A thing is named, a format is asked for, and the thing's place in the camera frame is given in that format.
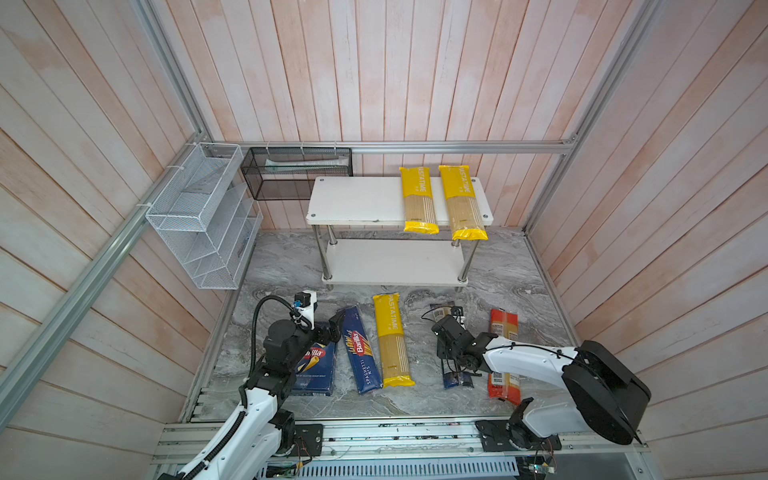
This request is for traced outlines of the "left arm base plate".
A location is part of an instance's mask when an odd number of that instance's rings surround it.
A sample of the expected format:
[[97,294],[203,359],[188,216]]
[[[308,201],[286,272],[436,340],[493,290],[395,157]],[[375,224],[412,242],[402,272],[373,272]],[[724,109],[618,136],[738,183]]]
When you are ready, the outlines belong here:
[[323,447],[324,425],[321,423],[298,424],[280,433],[280,445],[276,457],[320,456]]

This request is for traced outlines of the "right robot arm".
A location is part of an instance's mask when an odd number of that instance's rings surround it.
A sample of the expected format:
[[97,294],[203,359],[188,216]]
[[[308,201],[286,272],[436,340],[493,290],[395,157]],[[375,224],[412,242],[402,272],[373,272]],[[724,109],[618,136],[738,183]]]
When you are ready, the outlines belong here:
[[505,422],[478,421],[492,450],[557,446],[561,434],[579,432],[594,432],[618,445],[639,439],[651,391],[602,344],[585,340],[578,347],[550,347],[490,332],[474,336],[453,316],[443,317],[431,330],[446,358],[462,369],[524,376],[560,390],[551,398],[521,399]]

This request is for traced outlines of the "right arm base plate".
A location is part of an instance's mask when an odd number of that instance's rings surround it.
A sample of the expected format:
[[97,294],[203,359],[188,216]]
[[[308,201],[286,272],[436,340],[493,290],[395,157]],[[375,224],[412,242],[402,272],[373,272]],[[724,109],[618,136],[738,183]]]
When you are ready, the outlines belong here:
[[509,451],[559,451],[562,443],[558,435],[537,437],[522,423],[509,420],[477,420],[475,427],[480,435],[484,452]]

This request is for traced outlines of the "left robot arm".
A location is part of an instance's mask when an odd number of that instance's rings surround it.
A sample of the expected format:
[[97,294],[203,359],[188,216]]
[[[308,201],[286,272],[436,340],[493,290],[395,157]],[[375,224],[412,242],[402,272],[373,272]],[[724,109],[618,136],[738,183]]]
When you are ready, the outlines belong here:
[[317,326],[316,292],[298,292],[291,302],[268,295],[254,310],[252,345],[257,342],[259,313],[269,301],[285,306],[288,317],[269,326],[264,354],[251,359],[248,376],[238,389],[238,405],[199,454],[178,472],[160,474],[161,479],[255,479],[275,455],[295,456],[297,461],[290,469],[297,472],[320,453],[323,426],[297,426],[294,414],[282,405],[312,347],[340,340],[343,315]]

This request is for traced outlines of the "yellow Pastatime spaghetti bag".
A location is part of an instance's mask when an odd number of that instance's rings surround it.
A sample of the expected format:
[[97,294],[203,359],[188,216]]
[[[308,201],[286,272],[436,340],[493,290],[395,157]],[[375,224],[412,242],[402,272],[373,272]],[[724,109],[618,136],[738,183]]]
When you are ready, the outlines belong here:
[[375,295],[373,303],[383,387],[414,386],[399,309],[399,294]]
[[429,170],[425,167],[401,167],[400,175],[404,199],[404,231],[438,234]]
[[440,165],[439,172],[450,221],[452,239],[488,239],[467,165]]

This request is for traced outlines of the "red-end spaghetti bag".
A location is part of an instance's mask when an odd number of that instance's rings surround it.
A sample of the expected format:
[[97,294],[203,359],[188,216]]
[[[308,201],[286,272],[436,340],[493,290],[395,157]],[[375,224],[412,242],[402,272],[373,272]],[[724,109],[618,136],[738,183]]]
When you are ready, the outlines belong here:
[[[490,331],[498,336],[515,341],[518,338],[518,315],[498,309],[490,313]],[[501,399],[519,405],[521,390],[519,378],[508,373],[494,372],[488,378],[490,398]]]

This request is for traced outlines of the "blue-end spaghetti bag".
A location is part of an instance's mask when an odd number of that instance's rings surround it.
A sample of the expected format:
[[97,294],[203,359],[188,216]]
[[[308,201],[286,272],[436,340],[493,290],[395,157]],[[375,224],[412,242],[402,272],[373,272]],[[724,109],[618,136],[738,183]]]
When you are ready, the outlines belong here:
[[[465,326],[463,308],[457,306],[453,301],[442,305],[431,304],[430,308],[431,310],[426,313],[428,319],[437,322],[443,317],[453,316],[462,327]],[[438,339],[436,353],[441,362],[441,372],[445,389],[454,387],[474,387],[472,374],[461,370],[455,361],[448,358],[445,342],[441,339]]]

